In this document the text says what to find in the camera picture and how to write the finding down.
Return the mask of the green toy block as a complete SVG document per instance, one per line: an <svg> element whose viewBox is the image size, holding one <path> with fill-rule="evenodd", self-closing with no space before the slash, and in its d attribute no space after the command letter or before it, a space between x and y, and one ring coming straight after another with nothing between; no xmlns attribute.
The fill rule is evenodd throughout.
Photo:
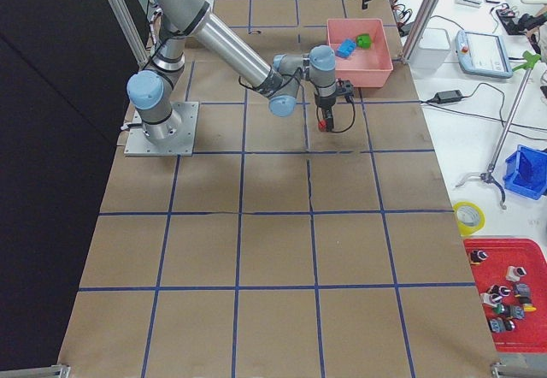
<svg viewBox="0 0 547 378"><path fill-rule="evenodd" d="M369 33L362 33L356 36L356 45L361 49L370 49L373 44L373 38Z"/></svg>

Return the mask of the blue toy block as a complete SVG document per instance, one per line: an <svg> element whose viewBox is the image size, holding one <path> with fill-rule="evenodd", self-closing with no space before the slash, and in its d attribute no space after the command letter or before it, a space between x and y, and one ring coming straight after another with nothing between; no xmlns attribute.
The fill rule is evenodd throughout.
<svg viewBox="0 0 547 378"><path fill-rule="evenodd" d="M349 58L356 49L356 42L346 38L335 50L335 55L340 58Z"/></svg>

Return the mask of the pink plastic box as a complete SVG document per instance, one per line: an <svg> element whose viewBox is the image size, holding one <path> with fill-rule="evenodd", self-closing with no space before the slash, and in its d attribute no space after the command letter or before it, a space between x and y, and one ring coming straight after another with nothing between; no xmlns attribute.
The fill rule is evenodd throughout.
<svg viewBox="0 0 547 378"><path fill-rule="evenodd" d="M381 19L328 19L326 41L334 51L346 40L368 34L371 46L357 46L348 57L336 57L336 76L354 87L382 87L393 70L384 23Z"/></svg>

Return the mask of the white plastic container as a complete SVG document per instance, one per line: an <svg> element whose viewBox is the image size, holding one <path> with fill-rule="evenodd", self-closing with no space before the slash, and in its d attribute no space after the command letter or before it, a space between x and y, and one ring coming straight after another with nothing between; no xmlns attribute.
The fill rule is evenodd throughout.
<svg viewBox="0 0 547 378"><path fill-rule="evenodd" d="M411 56L413 74L420 79L432 76L443 65L449 53L450 38L447 31L443 28L426 28Z"/></svg>

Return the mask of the black power adapter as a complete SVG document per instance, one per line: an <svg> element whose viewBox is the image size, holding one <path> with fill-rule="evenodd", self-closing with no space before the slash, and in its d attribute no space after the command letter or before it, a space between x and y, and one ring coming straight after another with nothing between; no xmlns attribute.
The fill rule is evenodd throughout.
<svg viewBox="0 0 547 378"><path fill-rule="evenodd" d="M464 98L465 96L460 90L449 90L437 92L432 98L432 101L438 104L456 103L462 101Z"/></svg>

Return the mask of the teach pendant tablet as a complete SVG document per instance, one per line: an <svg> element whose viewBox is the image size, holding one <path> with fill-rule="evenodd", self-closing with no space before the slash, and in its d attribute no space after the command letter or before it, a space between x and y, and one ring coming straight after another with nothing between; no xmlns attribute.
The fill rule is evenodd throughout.
<svg viewBox="0 0 547 378"><path fill-rule="evenodd" d="M509 56L500 36L460 30L455 44L458 62L465 74L496 79L512 77Z"/></svg>

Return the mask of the yellow tape roll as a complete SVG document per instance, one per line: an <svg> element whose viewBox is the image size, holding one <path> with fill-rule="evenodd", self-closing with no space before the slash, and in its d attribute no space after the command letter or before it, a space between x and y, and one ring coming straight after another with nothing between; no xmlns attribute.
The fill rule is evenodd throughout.
<svg viewBox="0 0 547 378"><path fill-rule="evenodd" d="M461 236L469 236L485 226L485 215L476 204L461 201L453 206Z"/></svg>

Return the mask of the reacher grabber tool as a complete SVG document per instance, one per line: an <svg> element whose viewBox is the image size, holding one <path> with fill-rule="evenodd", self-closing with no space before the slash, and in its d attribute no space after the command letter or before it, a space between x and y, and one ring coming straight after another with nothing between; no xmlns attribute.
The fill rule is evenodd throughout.
<svg viewBox="0 0 547 378"><path fill-rule="evenodd" d="M498 161L498 158L501 154L501 150L503 148L505 139L508 136L509 129L511 127L511 124L512 124L514 118L515 118L518 106L521 102L523 93L524 93L525 88L526 88L526 83L528 82L528 80L530 78L530 75L532 73L532 70L534 69L535 65L541 60L541 55L539 55L537 53L531 53L529 51L525 51L523 53L523 58L525 59L525 62L523 64L515 67L514 71L519 70L519 69L524 69L525 73L524 73L523 79L521 81L521 84L519 86L518 92L516 93L514 102L511 105L509 115L508 115L508 119L506 121L502 121L503 130L502 130L501 135L500 135L500 137L497 141L497 144L496 144L496 147L493 151L491 160L489 161L489 163L487 165L486 171L485 172L473 172L473 173L465 174L462 177L462 179L455 184L455 188L458 188L458 187L464 186L469 181L477 180L477 181L481 181L481 182L486 183L486 184L494 185L500 191L500 194L501 194L501 199L500 199L499 205L500 205L502 210L507 209L507 206L505 205L506 195L505 195L505 191L503 189L503 186L493 176L493 172L495 171L495 168L497 166L497 161Z"/></svg>

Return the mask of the blue storage bin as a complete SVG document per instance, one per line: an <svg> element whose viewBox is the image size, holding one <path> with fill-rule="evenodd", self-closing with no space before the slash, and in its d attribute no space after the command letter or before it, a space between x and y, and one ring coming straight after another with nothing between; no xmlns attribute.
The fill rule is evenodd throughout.
<svg viewBox="0 0 547 378"><path fill-rule="evenodd" d="M546 193L546 152L524 145L506 160L504 187L523 197L538 200Z"/></svg>

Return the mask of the red plastic tray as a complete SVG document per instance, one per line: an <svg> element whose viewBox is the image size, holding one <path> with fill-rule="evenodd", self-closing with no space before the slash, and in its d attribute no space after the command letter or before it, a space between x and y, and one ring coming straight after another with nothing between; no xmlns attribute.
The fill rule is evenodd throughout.
<svg viewBox="0 0 547 378"><path fill-rule="evenodd" d="M498 351L546 352L546 261L530 239L464 241Z"/></svg>

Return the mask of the aluminium frame post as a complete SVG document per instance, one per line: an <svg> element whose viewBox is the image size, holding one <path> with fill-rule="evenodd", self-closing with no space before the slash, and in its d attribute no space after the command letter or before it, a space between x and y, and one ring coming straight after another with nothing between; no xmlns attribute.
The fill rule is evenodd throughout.
<svg viewBox="0 0 547 378"><path fill-rule="evenodd" d="M426 25L430 21L438 1L439 0L422 0L421 6L415 17L414 24L411 27L409 35L403 46L401 60L404 64L408 64L410 62L410 59L421 41Z"/></svg>

